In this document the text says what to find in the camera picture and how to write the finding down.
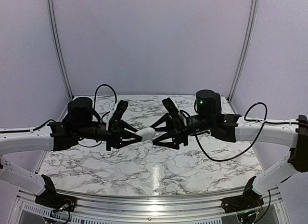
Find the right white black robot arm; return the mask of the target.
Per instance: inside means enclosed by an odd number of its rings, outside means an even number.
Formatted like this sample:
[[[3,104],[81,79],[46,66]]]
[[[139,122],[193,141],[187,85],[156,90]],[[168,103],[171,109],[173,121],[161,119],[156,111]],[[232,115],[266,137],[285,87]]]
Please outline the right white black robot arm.
[[[259,176],[251,178],[239,196],[238,204],[248,209],[261,196],[277,184],[297,173],[308,171],[308,118],[304,115],[290,120],[248,118],[239,114],[223,114],[220,94],[212,90],[196,93],[196,115],[184,115],[171,98],[164,99],[168,111],[151,127],[163,135],[153,144],[179,149],[188,145],[190,135],[197,136],[209,131],[216,139],[235,143],[237,141],[264,142],[284,145],[289,152],[276,164]]]

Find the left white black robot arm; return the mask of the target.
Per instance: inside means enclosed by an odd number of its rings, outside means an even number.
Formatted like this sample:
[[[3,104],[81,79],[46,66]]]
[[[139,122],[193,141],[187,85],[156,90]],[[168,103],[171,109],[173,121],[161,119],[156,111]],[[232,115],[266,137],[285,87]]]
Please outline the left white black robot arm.
[[[106,148],[120,149],[152,137],[152,128],[137,130],[121,118],[127,101],[117,102],[107,122],[102,122],[93,101],[79,97],[67,105],[61,121],[50,119],[38,127],[2,128],[0,130],[0,179],[41,197],[50,207],[57,207],[61,197],[55,192],[52,179],[36,175],[6,158],[7,154],[29,151],[64,151],[77,146],[81,139],[105,142]]]

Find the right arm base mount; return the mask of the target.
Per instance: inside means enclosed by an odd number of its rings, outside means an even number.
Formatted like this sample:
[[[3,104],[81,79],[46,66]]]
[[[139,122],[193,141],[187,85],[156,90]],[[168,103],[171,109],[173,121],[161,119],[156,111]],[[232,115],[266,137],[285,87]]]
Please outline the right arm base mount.
[[[264,204],[262,196],[253,191],[253,182],[256,176],[248,180],[243,193],[239,196],[223,198],[221,207],[225,213],[244,211]]]

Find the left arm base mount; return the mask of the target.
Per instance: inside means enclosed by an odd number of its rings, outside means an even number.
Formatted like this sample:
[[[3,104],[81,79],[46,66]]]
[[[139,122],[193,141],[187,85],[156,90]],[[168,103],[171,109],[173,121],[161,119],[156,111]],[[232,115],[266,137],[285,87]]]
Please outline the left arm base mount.
[[[49,208],[54,208],[56,211],[64,210],[73,212],[75,210],[77,198],[58,193],[50,177],[41,175],[41,178],[44,181],[43,191],[35,195],[35,202]]]

